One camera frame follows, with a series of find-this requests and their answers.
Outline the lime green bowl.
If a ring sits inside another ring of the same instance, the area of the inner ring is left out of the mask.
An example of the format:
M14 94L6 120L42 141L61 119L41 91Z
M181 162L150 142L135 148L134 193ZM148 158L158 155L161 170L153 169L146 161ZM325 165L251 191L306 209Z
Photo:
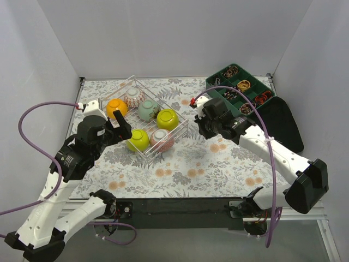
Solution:
M127 148L131 151L144 151L150 145L148 134L143 129L133 129L132 136L127 140Z
M179 118L172 109L163 109L157 115L157 126L160 129L174 130L179 124Z

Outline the mint green floral bowl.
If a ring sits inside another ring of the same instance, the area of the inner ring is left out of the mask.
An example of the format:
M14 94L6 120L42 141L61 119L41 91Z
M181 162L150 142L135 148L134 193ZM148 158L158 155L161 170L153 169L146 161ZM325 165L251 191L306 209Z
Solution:
M160 111L161 107L157 102L147 99L139 105L137 113L140 119L152 121L157 118Z

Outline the white wire dish rack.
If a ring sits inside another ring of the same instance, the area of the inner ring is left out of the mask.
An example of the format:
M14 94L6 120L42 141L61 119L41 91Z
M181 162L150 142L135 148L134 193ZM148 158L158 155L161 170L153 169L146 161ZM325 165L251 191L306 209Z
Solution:
M114 127L119 127L112 116L116 110L131 125L131 139L104 153L109 162L146 167L161 163L175 155L176 147L188 133L188 120L134 76L109 88L99 98Z

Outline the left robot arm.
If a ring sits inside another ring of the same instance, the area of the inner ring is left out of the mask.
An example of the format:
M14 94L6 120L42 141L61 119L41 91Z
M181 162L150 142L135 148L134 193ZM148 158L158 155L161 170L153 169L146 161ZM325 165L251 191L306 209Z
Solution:
M131 125L120 111L114 111L119 124L109 118L86 116L77 133L66 139L57 152L47 176L41 197L24 224L4 239L11 248L23 251L27 261L55 261L68 240L98 217L111 218L116 211L115 196L103 189L90 194L80 207L60 217L65 203L89 169L94 167L104 149L131 138Z

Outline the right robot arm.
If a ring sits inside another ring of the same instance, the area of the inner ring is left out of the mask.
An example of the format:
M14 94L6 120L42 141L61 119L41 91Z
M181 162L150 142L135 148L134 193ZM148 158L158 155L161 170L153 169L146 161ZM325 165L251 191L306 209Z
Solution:
M276 140L266 138L253 121L244 116L234 117L220 98L200 96L191 101L191 107L197 110L194 121L205 139L220 134L270 164L287 182L276 189L262 186L254 189L233 207L233 212L259 217L272 207L289 206L307 214L328 192L328 168L324 161L310 161Z

